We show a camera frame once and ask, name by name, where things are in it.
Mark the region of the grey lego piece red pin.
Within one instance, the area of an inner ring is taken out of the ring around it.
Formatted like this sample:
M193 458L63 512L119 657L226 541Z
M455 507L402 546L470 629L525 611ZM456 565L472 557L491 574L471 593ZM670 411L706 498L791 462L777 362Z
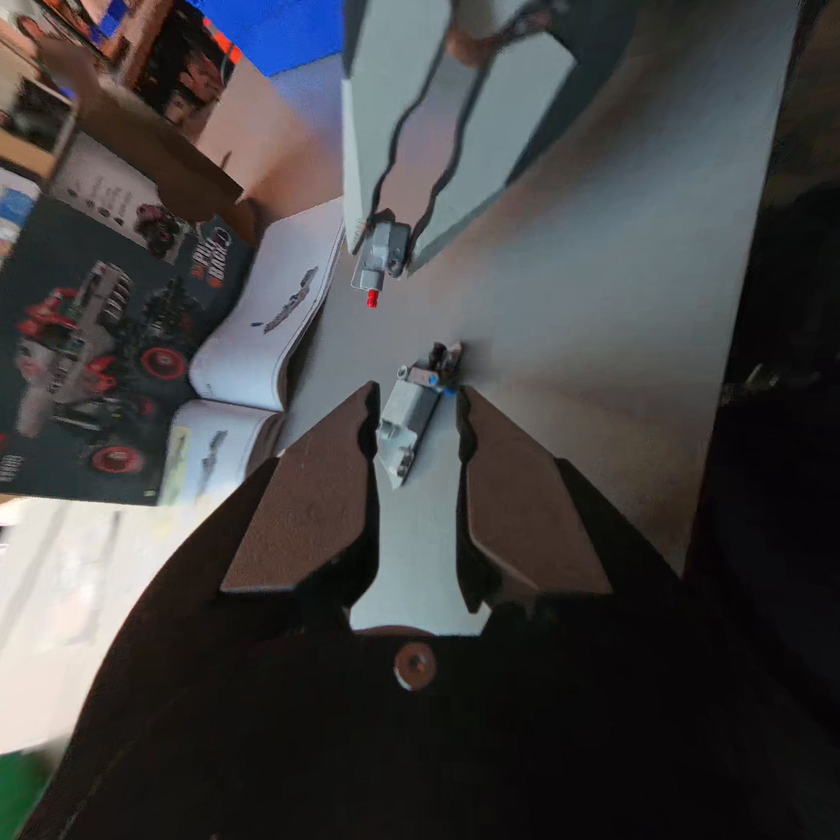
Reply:
M365 233L351 286L365 294L365 304L376 309L387 277L399 278L410 256L412 228L390 217L377 220Z

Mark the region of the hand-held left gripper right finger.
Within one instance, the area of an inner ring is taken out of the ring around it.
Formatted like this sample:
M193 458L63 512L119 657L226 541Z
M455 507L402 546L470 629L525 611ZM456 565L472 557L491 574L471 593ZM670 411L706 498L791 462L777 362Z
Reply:
M613 593L555 457L472 386L458 390L456 574L469 613Z

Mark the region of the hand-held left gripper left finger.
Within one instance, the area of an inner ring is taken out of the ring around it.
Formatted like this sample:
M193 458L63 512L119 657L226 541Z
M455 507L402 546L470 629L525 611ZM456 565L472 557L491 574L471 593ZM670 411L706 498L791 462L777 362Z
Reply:
M380 500L367 382L279 457L222 581L231 595L298 595L351 608L375 579Z

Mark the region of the grey lego motor assembly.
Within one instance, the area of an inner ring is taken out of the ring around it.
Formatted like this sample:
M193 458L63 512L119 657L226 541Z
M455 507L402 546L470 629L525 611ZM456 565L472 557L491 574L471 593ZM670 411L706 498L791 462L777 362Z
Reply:
M377 454L393 489L403 486L442 396L456 393L465 345L435 342L427 357L405 364L376 430Z

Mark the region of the dark printed toy box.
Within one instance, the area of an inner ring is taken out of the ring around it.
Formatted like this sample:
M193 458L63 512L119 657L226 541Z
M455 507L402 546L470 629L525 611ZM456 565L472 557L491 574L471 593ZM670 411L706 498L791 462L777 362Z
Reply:
M183 129L214 110L242 52L191 2L168 2L152 35L129 86L170 125Z

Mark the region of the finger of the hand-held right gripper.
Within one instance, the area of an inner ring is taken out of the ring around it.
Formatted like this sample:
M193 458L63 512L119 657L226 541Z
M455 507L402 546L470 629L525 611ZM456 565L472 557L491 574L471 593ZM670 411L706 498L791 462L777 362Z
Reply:
M522 153L576 60L546 32L500 49L476 77L458 116L449 160L413 231L413 274L507 187Z
M449 1L343 2L343 210L353 255L379 211L400 132L431 84L453 12Z

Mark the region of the person's dark navy torso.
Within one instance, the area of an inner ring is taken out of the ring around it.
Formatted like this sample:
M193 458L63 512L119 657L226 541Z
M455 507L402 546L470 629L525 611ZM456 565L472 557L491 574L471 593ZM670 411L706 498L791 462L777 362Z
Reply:
M838 2L803 2L686 561L838 731Z

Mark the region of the monster truck lego box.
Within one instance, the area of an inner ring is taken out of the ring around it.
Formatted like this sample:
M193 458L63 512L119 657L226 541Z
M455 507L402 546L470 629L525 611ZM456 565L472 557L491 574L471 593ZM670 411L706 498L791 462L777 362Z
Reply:
M26 212L1 279L2 493L153 506L193 357L255 253L220 216L192 222L78 133Z

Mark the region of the brown cardboard box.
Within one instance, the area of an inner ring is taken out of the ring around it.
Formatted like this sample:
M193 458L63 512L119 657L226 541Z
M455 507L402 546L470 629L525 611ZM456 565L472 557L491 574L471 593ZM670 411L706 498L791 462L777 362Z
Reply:
M248 245L259 236L243 188L133 94L96 72L91 55L68 41L39 36L38 57L77 100L78 129L149 177L161 203L188 222L221 217Z

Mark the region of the open white instruction booklet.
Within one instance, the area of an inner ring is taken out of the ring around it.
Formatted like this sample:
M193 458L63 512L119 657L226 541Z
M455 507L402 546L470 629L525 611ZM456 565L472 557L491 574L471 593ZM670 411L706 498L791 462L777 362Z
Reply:
M159 507L219 502L280 452L289 362L328 295L344 238L341 197L268 226L236 305L192 363L197 398L171 420Z

